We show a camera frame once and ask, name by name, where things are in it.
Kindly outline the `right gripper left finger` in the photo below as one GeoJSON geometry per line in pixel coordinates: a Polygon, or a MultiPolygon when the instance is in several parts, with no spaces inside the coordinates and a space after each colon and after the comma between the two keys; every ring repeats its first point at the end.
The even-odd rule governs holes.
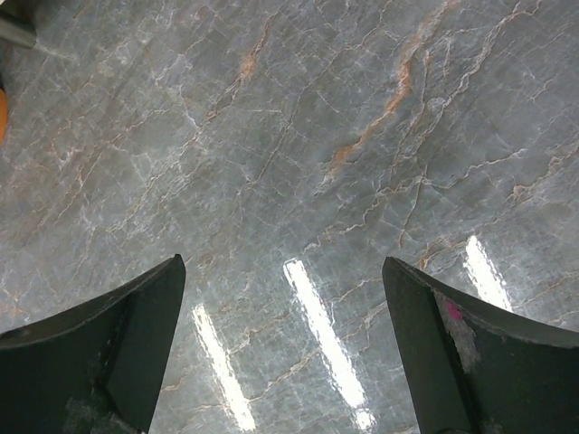
{"type": "Polygon", "coordinates": [[[125,285],[1,334],[1,431],[146,433],[185,290],[175,255],[125,285]]]}

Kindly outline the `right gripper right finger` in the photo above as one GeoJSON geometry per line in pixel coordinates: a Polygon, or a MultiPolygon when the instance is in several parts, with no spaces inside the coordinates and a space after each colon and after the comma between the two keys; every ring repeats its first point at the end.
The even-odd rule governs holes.
{"type": "Polygon", "coordinates": [[[578,334],[386,258],[384,290],[422,433],[575,433],[578,334]]]}

